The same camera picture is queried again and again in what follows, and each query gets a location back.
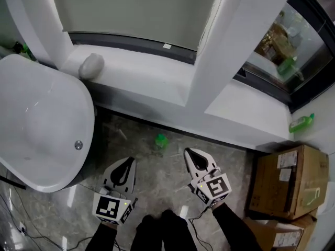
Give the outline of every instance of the roller blind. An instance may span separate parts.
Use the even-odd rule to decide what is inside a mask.
[[[54,0],[67,32],[110,33],[197,50],[214,0]]]

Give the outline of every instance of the window frame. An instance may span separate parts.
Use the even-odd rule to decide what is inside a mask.
[[[248,68],[247,62],[234,76],[234,79],[287,104],[290,112],[293,113],[308,104],[335,83],[335,74],[332,74],[332,68],[335,67],[335,25],[317,0],[287,0],[287,3],[300,13],[320,35],[326,49],[323,47],[319,55],[322,55],[322,50],[328,50],[332,55],[332,59],[318,73],[308,79],[303,86],[291,94],[279,86],[274,85],[270,80],[267,81],[256,76]]]
[[[120,48],[135,52],[164,56],[166,58],[178,60],[191,65],[194,65],[197,57],[197,52],[194,50],[178,47],[176,45],[170,45],[170,48],[165,48],[165,43],[163,42],[137,37],[93,32],[69,32],[69,36],[74,45],[90,44],[100,47]]]

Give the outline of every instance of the window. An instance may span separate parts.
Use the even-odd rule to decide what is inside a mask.
[[[316,0],[288,0],[235,79],[294,112],[335,82],[335,27]]]
[[[214,0],[54,1],[64,31],[74,43],[125,48],[194,64]]]

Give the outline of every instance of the plastic bag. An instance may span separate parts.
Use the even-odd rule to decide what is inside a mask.
[[[79,78],[92,80],[96,78],[105,66],[103,56],[92,53],[79,67]]]

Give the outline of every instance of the cardboard box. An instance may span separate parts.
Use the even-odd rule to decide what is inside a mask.
[[[260,157],[249,210],[296,219],[321,205],[328,183],[328,155],[302,145]]]
[[[254,51],[278,66],[286,59],[297,55],[287,32],[277,23],[272,24]]]
[[[263,251],[304,251],[316,226],[316,218],[305,215],[291,223],[244,219]]]

